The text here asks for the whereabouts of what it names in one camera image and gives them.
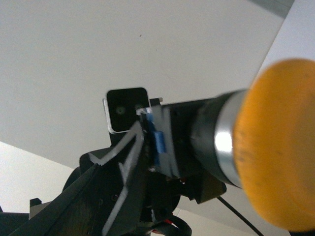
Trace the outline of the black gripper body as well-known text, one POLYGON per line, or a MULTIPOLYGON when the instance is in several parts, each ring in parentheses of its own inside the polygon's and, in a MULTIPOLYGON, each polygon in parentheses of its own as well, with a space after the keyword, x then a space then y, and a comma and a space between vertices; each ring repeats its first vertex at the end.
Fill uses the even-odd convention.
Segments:
POLYGON ((29 220, 31 236, 189 236, 191 228, 173 214, 183 184, 169 164, 163 133, 151 107, 103 157, 70 180, 47 207, 29 220))

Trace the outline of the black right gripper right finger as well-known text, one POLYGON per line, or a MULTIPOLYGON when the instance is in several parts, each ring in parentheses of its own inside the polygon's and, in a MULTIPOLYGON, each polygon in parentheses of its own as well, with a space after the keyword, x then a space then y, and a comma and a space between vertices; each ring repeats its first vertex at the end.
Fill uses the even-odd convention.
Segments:
POLYGON ((206 170, 189 177, 180 178, 180 181, 183 185, 183 196, 191 201, 195 200, 197 204, 220 197, 227 191, 225 183, 206 170))

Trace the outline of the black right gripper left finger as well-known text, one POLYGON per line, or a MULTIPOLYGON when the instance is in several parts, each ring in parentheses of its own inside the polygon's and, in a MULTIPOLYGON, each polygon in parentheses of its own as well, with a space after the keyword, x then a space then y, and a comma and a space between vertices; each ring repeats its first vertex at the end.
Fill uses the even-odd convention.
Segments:
POLYGON ((146 188, 145 135, 136 122, 121 141, 15 236, 122 236, 140 220, 146 188))

